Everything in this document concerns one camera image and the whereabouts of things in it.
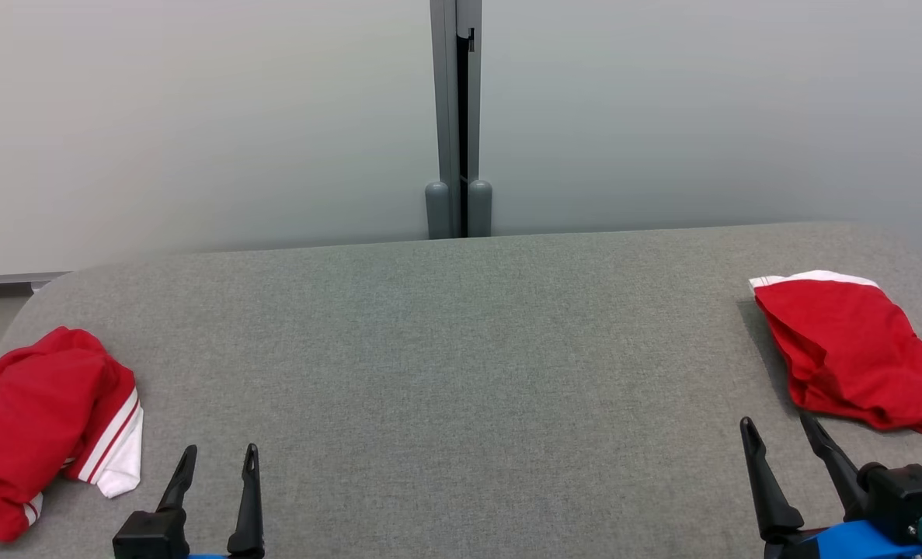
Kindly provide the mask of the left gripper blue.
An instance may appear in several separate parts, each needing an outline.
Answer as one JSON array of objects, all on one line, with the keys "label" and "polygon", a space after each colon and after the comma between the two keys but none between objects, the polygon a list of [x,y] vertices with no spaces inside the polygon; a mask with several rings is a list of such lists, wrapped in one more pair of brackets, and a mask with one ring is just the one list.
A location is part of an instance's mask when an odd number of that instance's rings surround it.
[{"label": "left gripper blue", "polygon": [[[197,446],[189,445],[174,468],[166,485],[158,512],[181,512],[184,498],[192,484],[197,465]],[[259,449],[249,443],[241,471],[242,496],[235,531],[228,538],[227,555],[191,554],[190,559],[228,559],[228,557],[265,557],[264,513],[259,480]]]}]

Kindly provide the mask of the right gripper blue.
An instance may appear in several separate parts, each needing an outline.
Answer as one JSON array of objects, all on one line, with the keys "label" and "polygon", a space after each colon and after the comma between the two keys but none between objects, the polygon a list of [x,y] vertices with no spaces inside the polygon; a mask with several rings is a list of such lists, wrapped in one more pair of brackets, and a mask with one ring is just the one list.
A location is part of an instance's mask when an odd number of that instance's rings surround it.
[{"label": "right gripper blue", "polygon": [[799,532],[805,521],[788,502],[767,460],[767,447],[752,418],[739,422],[743,452],[765,558],[922,558],[921,543],[897,544],[861,520],[868,493],[859,469],[810,411],[799,421],[812,452],[823,461],[844,507],[844,523]]}]

